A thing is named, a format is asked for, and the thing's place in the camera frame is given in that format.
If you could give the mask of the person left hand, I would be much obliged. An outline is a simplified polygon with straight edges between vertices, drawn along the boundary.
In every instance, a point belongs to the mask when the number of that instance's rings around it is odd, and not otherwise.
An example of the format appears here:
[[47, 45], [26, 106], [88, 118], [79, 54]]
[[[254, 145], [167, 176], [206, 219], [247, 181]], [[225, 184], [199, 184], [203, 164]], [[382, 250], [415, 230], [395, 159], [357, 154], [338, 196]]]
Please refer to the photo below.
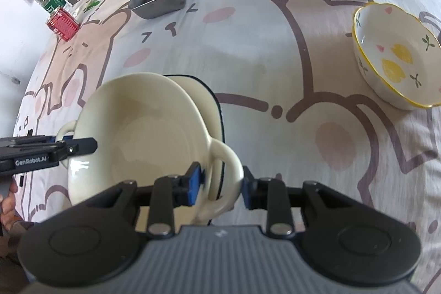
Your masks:
[[17, 183], [13, 178], [9, 193], [6, 197], [1, 196], [1, 229], [4, 231], [1, 236], [1, 259], [18, 262], [17, 250], [10, 244], [10, 230], [15, 222], [20, 218], [16, 213], [16, 193], [18, 191]]

